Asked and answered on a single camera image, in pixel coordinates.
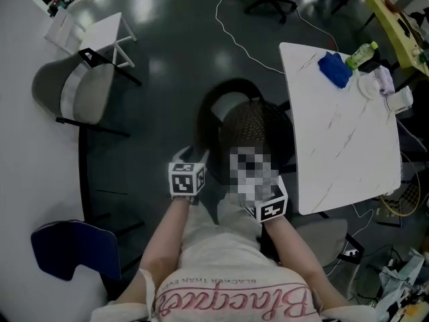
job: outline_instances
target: dark gray floor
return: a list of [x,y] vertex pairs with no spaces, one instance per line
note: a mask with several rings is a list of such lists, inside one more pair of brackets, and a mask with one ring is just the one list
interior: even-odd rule
[[[243,14],[244,6],[253,1],[224,0],[219,7],[219,19],[238,43],[264,64],[282,69],[280,42],[335,49],[328,35],[304,23],[297,13],[289,14],[285,25],[278,23],[280,17],[269,5],[251,15]],[[335,0],[296,1],[302,17],[335,37],[340,52],[350,54],[363,42],[375,40],[382,56],[395,62],[393,49],[377,20],[359,31],[371,14],[362,1],[352,0],[334,16],[330,10],[336,5]],[[178,150],[192,143],[194,119],[204,94],[225,79],[242,77],[253,81],[268,101],[282,103],[288,98],[284,76],[248,59],[222,32],[215,20],[218,2],[83,0],[70,9],[84,25],[120,11],[138,39],[136,43],[125,43],[123,48],[136,65],[127,71],[143,81],[143,86],[135,87],[118,78],[105,121],[105,125],[125,130],[131,137],[88,134],[88,179],[95,213],[112,212],[104,225],[112,230],[134,221],[146,222],[145,227],[119,240],[123,264],[143,251],[169,204],[167,165]],[[287,186],[294,196],[293,175]],[[213,215],[222,192],[209,178],[202,201]],[[357,204],[359,213],[365,212],[369,204],[372,203]],[[351,207],[329,214],[347,218],[351,233],[369,218],[368,214],[358,219]],[[420,243],[426,222],[419,218],[421,214],[424,211],[408,219],[403,229],[370,223],[356,238],[367,254],[384,244],[396,243],[406,251],[409,245]]]

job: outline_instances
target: plastic bottle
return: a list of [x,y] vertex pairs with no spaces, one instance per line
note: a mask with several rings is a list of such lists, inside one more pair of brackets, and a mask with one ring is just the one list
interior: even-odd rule
[[378,48],[378,44],[371,42],[371,44],[362,44],[359,49],[350,57],[346,59],[346,65],[351,69],[355,70],[362,63],[370,60],[375,53],[375,49]]

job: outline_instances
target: white chair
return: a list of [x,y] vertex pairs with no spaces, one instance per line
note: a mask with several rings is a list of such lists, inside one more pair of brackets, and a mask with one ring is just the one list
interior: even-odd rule
[[[121,21],[129,33],[129,36],[118,40],[117,38]],[[113,64],[116,64],[117,54],[119,53],[125,59],[125,62],[117,64],[117,66],[119,68],[125,66],[131,66],[134,68],[135,65],[133,61],[131,61],[128,55],[126,55],[126,53],[119,46],[119,43],[124,42],[125,40],[132,39],[134,42],[137,41],[137,38],[134,36],[127,22],[123,19],[122,13],[116,13],[110,17],[89,25],[87,28],[84,28],[83,25],[75,20],[73,16],[71,16],[65,9],[60,7],[57,14],[55,15],[54,20],[52,21],[48,33],[45,35],[45,39],[68,54],[73,55],[76,53],[76,50],[71,50],[68,46],[68,43],[70,43],[70,38],[79,40],[79,38],[75,36],[74,28],[79,28],[84,32],[79,50],[90,48],[96,52],[100,52],[101,50],[114,48],[112,60]]]

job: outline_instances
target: navy blue chair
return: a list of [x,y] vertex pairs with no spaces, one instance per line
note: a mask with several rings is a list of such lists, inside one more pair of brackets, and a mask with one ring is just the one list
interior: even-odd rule
[[121,274],[139,262],[141,254],[121,268],[117,236],[134,230],[144,222],[112,233],[78,220],[57,221],[41,226],[31,241],[39,268],[56,278],[70,281],[78,265],[120,280]]

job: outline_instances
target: marble-pattern tabletop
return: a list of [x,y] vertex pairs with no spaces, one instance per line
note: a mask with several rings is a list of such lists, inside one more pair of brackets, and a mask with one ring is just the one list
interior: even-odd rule
[[355,71],[343,89],[334,86],[318,66],[327,51],[333,53],[280,44],[303,215],[370,199],[401,183],[395,114],[387,111],[381,95],[368,100],[360,92],[357,81],[364,73]]

